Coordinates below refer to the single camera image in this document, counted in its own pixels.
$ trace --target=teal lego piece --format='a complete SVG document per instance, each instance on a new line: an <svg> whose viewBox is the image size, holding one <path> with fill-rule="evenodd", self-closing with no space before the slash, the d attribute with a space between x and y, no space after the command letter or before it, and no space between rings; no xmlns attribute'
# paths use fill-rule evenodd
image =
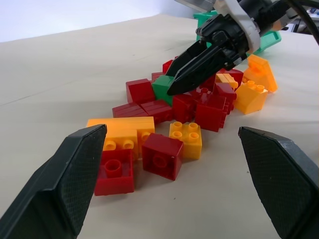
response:
<svg viewBox="0 0 319 239"><path fill-rule="evenodd" d="M197 26L200 27L206 22L211 16L217 15L216 11L205 12L205 13L195 13L194 18L198 20ZM263 52L265 49L277 44L281 41L281 35L277 31L269 31L261 37L260 48L254 52L255 55Z"/></svg>
<svg viewBox="0 0 319 239"><path fill-rule="evenodd" d="M173 83L174 77L172 76L160 76L158 77L154 83L152 83L152 87L155 93L155 97L157 100L164 100L170 106L172 105L173 96L169 96L167 91L171 84Z"/></svg>

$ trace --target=pile of blocks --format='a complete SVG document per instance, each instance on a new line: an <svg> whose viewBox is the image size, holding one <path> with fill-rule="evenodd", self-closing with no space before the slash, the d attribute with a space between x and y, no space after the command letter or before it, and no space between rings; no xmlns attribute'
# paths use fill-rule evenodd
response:
<svg viewBox="0 0 319 239"><path fill-rule="evenodd" d="M114 118L88 121L87 127L107 126L96 196L133 192L133 164L140 158L145 171L175 180L183 162L200 158L201 129L218 132L234 109L261 110L278 88L268 61L251 55L245 72L222 69L197 89L168 96L173 77L165 74L172 62L151 81L126 82L128 103L112 109ZM169 137L155 133L156 124L172 120Z"/></svg>

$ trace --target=white backdrop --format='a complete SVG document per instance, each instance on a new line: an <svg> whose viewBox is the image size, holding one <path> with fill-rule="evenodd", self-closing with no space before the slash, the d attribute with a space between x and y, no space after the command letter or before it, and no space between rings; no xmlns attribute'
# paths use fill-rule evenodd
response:
<svg viewBox="0 0 319 239"><path fill-rule="evenodd" d="M191 17L174 0L0 0L0 42L166 13Z"/></svg>

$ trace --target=red duplo block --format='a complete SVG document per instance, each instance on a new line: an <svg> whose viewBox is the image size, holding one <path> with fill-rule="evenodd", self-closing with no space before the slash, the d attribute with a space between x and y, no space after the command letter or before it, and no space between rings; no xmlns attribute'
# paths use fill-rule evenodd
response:
<svg viewBox="0 0 319 239"><path fill-rule="evenodd" d="M181 167L183 142L151 133L142 145L143 169L175 180Z"/></svg>
<svg viewBox="0 0 319 239"><path fill-rule="evenodd" d="M234 109L234 101L237 99L236 93L233 88L227 83L215 83L214 94L226 97L226 101L229 103L227 114Z"/></svg>
<svg viewBox="0 0 319 239"><path fill-rule="evenodd" d="M172 62L173 62L173 60L169 60L169 61L167 61L167 62L165 62L164 64L163 64L163 72L166 74L166 72L168 71L168 69L169 69L169 67L170 67L170 65L172 64Z"/></svg>
<svg viewBox="0 0 319 239"><path fill-rule="evenodd" d="M148 79L126 82L128 103L142 104L155 100L152 84Z"/></svg>
<svg viewBox="0 0 319 239"><path fill-rule="evenodd" d="M95 196L134 192L133 153L131 149L102 152Z"/></svg>
<svg viewBox="0 0 319 239"><path fill-rule="evenodd" d="M195 117L196 104L191 95L173 96L173 117L181 123L191 122Z"/></svg>
<svg viewBox="0 0 319 239"><path fill-rule="evenodd" d="M114 118L125 117L146 117L149 116L143 109L136 103L129 103L122 106L112 108Z"/></svg>
<svg viewBox="0 0 319 239"><path fill-rule="evenodd" d="M173 110L164 100L151 101L141 104L143 110L154 117L154 123L162 123L164 121L171 121L173 119Z"/></svg>
<svg viewBox="0 0 319 239"><path fill-rule="evenodd" d="M236 70L236 69L231 69L230 71L226 71L225 69L221 69L218 73L221 73L221 74L229 74L231 77L234 78L234 80L236 82L238 82L238 87L240 87L241 85L241 82L243 81L243 76L244 76L244 73L239 71L239 70Z"/></svg>
<svg viewBox="0 0 319 239"><path fill-rule="evenodd" d="M226 97L209 95L209 99L205 103L199 102L197 104L195 123L202 129L218 132L219 128L224 127L228 106Z"/></svg>
<svg viewBox="0 0 319 239"><path fill-rule="evenodd" d="M202 83L199 86L199 88L207 88L209 91L213 91L215 80L216 80L216 74L214 74L213 76L209 77L204 83Z"/></svg>
<svg viewBox="0 0 319 239"><path fill-rule="evenodd" d="M155 82L156 79L162 75L165 75L164 72L155 72L155 73L152 73L152 80L151 80L151 83Z"/></svg>

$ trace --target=yellow duplo block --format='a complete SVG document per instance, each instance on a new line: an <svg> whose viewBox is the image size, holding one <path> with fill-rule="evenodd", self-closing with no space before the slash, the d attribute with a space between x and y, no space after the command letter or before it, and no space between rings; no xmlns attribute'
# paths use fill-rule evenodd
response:
<svg viewBox="0 0 319 239"><path fill-rule="evenodd" d="M150 133L155 133L153 117L89 119L86 126L90 127L97 124L106 125L107 137L115 136L119 130L135 129L137 131L139 153L142 152L142 144L147 140Z"/></svg>
<svg viewBox="0 0 319 239"><path fill-rule="evenodd" d="M182 124L178 121L171 123L169 126L169 137L184 142L183 161L187 161L187 159L197 160L200 158L202 141L200 126L198 124Z"/></svg>
<svg viewBox="0 0 319 239"><path fill-rule="evenodd" d="M238 88L238 82L230 74L216 74L216 82L228 83L233 90Z"/></svg>
<svg viewBox="0 0 319 239"><path fill-rule="evenodd" d="M136 129L119 129L106 134L103 151L132 149L134 159L139 158L138 133Z"/></svg>
<svg viewBox="0 0 319 239"><path fill-rule="evenodd" d="M269 92L275 92L278 86L269 62L256 55L250 55L247 60L248 69L244 71L243 82L254 81L256 85L264 86Z"/></svg>
<svg viewBox="0 0 319 239"><path fill-rule="evenodd" d="M242 83L236 90L237 99L234 107L245 115L260 111L264 106L267 94L268 91L264 86L256 85L253 81Z"/></svg>

